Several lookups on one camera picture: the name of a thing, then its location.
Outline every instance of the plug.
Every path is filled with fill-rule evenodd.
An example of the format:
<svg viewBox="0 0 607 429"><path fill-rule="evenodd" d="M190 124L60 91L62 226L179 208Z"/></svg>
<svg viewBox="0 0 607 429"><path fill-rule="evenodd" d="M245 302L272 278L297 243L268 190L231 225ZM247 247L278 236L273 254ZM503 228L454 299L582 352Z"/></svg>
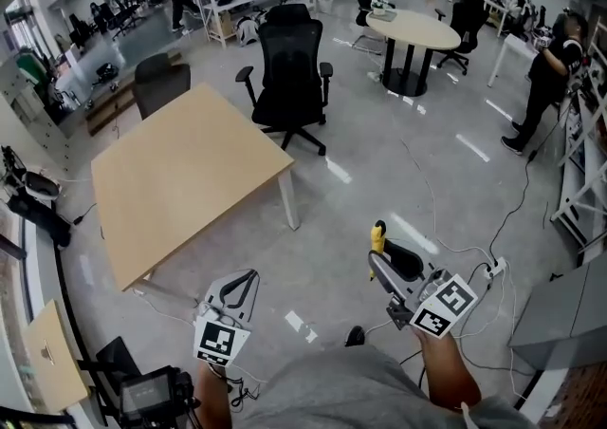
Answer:
<svg viewBox="0 0 607 429"><path fill-rule="evenodd" d="M490 268L483 271L483 275L488 280L493 280L502 270L506 269L506 260L503 257L497 259L497 262Z"/></svg>

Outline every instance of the backpack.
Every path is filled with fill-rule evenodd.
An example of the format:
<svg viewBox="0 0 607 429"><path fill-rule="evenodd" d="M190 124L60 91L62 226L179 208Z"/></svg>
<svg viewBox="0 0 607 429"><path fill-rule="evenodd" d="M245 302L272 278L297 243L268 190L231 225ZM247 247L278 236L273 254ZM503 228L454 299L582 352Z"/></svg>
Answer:
<svg viewBox="0 0 607 429"><path fill-rule="evenodd" d="M250 17L245 16L236 24L236 35L240 46L250 45L259 40L257 24Z"/></svg>

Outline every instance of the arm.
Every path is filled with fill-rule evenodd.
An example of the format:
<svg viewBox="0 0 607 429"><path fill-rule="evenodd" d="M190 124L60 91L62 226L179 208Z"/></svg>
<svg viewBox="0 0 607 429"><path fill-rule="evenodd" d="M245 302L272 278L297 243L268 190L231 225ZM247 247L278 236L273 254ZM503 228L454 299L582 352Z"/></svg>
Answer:
<svg viewBox="0 0 607 429"><path fill-rule="evenodd" d="M220 366L214 369L222 375L225 370ZM231 429L230 402L228 384L211 372L206 363L200 364L198 384L193 395L200 401L196 416L205 429Z"/></svg>
<svg viewBox="0 0 607 429"><path fill-rule="evenodd" d="M415 334L426 365L430 401L453 411L459 411L462 402L469 407L480 402L481 391L464 365L451 334L441 340L417 329Z"/></svg>

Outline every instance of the black office chair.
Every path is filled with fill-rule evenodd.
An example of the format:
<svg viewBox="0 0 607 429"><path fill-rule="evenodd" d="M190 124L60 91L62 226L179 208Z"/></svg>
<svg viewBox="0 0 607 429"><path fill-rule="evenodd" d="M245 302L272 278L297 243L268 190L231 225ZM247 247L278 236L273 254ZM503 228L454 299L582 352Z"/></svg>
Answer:
<svg viewBox="0 0 607 429"><path fill-rule="evenodd" d="M171 65L167 53L155 54L135 68L133 96L143 120L190 89L189 65Z"/></svg>
<svg viewBox="0 0 607 429"><path fill-rule="evenodd" d="M352 44L353 49L357 49L358 51L368 51L373 54L380 55L381 51L376 51L373 49L369 49L367 47L359 46L359 41L361 39L370 39L371 41L380 41L382 42L382 38L374 38L372 36L367 36L364 33L364 28L368 28L367 24L367 14L371 12L371 0L358 0L359 1L359 15L356 18L356 23L363 28L362 34L357 38L357 40Z"/></svg>
<svg viewBox="0 0 607 429"><path fill-rule="evenodd" d="M250 82L253 66L241 69L236 82L247 87L254 107L252 120L267 126L262 131L266 134L286 132L283 149L297 134L317 145L319 156L324 156L324 144L304 130L312 123L326 123L322 109L328 103L333 66L321 63L319 75L317 59L322 23L309 18L307 9L306 18L299 5L280 8L275 12L272 9L267 21L259 27L265 63L264 90L255 99Z"/></svg>
<svg viewBox="0 0 607 429"><path fill-rule="evenodd" d="M488 10L483 9L483 2L480 0L476 1L478 2L465 0L464 2L458 2L453 6L451 28L459 34L460 38L462 38L462 43L456 49L450 49L448 51L436 50L435 52L446 54L440 63L436 65L437 67L442 67L447 60L454 60L464 70L464 76L468 74L469 59L462 56L460 53L470 54L476 49L478 46L476 35L489 16ZM438 15L440 16L440 19L442 19L445 14L439 12Z"/></svg>

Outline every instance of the wooden table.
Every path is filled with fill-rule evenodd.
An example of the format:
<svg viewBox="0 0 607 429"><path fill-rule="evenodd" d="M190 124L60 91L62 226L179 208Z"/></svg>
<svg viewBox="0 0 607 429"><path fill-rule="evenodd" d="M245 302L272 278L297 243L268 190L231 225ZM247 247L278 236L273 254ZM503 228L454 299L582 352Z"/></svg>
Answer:
<svg viewBox="0 0 607 429"><path fill-rule="evenodd" d="M296 230L293 163L208 84L165 105L92 162L118 288L137 283L174 296L144 277L272 180L278 179L288 224Z"/></svg>
<svg viewBox="0 0 607 429"><path fill-rule="evenodd" d="M426 78L430 69L432 51L434 49L455 49L460 45L461 39L452 28L429 15L412 10L396 9L392 11L396 12L396 18L392 22L377 19L373 17L372 13L367 15L369 28L388 38L381 82L398 95L419 97L426 93ZM392 68L396 41L409 43L403 68ZM419 75L411 71L415 46L426 48L424 63Z"/></svg>
<svg viewBox="0 0 607 429"><path fill-rule="evenodd" d="M493 82L495 81L497 74L500 72L500 67L502 66L502 61L504 60L506 51L509 49L523 56L530 62L532 62L538 55L538 50L535 47L529 43L526 43L522 39L513 36L512 34L508 34L504 39L500 54L498 55L497 60L495 60L495 66L493 67L493 71L491 72L491 77L489 78L487 86L493 86Z"/></svg>
<svg viewBox="0 0 607 429"><path fill-rule="evenodd" d="M24 341L50 414L90 396L65 339L55 301L50 301L26 328Z"/></svg>

